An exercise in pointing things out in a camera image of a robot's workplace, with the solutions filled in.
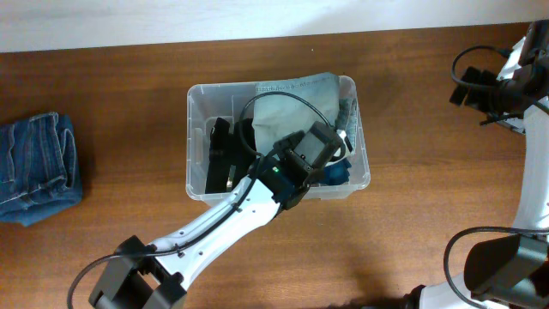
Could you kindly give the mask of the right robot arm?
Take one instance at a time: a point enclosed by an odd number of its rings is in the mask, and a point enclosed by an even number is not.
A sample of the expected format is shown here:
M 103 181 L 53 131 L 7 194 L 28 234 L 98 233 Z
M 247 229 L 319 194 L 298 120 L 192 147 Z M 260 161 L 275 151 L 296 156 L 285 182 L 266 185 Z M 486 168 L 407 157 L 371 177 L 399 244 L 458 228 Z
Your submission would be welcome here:
M 443 254 L 445 281 L 418 286 L 399 308 L 546 308 L 548 306 L 548 22 L 532 22 L 498 74 L 469 67 L 451 78 L 450 102 L 526 137 L 522 190 L 511 227 L 471 227 Z

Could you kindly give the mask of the blue garment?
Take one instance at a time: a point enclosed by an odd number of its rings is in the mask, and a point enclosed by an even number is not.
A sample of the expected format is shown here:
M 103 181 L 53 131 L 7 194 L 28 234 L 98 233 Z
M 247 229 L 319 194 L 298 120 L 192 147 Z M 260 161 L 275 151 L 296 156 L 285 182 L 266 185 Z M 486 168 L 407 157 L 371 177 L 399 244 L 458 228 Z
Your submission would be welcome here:
M 319 181 L 321 185 L 343 185 L 350 179 L 349 169 L 352 167 L 348 159 L 343 159 L 337 163 L 327 166 L 323 169 L 323 178 Z

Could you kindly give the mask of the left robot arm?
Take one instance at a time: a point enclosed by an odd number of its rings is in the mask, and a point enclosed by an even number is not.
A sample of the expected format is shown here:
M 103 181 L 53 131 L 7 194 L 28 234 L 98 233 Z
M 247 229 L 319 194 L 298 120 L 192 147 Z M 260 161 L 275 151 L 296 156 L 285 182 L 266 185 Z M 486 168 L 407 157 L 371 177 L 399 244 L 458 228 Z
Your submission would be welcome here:
M 347 152 L 346 133 L 316 121 L 275 142 L 232 192 L 178 231 L 145 245 L 132 236 L 106 259 L 94 308 L 181 308 L 192 282 L 247 233 L 296 206 Z

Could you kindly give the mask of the light blue jeans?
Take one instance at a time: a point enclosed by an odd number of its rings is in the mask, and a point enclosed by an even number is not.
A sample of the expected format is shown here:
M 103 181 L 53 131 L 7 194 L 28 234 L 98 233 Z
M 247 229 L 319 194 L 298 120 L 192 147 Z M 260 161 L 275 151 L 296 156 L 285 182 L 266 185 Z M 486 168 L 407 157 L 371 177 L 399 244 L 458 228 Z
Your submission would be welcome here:
M 348 76 L 326 72 L 295 79 L 258 82 L 253 104 L 252 127 L 256 150 L 267 154 L 273 144 L 295 131 L 307 131 L 323 118 L 311 110 L 315 107 L 336 130 L 344 130 L 355 155 L 358 130 L 356 85 Z

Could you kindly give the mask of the black garment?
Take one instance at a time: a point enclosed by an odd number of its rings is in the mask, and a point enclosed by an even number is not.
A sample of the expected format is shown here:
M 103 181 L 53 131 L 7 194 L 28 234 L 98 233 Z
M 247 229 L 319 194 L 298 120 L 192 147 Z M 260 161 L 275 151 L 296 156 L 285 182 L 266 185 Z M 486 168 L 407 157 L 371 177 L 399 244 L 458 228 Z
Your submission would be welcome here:
M 216 119 L 209 136 L 206 194 L 230 192 L 248 174 L 255 156 L 244 148 L 239 129 L 242 129 L 246 142 L 255 150 L 252 118 L 239 121 L 234 126 L 223 118 Z

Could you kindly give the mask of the dark blue jeans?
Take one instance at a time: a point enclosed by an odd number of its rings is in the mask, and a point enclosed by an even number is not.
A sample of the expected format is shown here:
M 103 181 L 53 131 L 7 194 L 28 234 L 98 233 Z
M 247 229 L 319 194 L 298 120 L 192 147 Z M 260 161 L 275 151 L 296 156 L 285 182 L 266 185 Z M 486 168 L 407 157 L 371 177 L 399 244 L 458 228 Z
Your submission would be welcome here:
M 83 198 L 74 127 L 48 112 L 1 126 L 1 222 L 31 226 Z

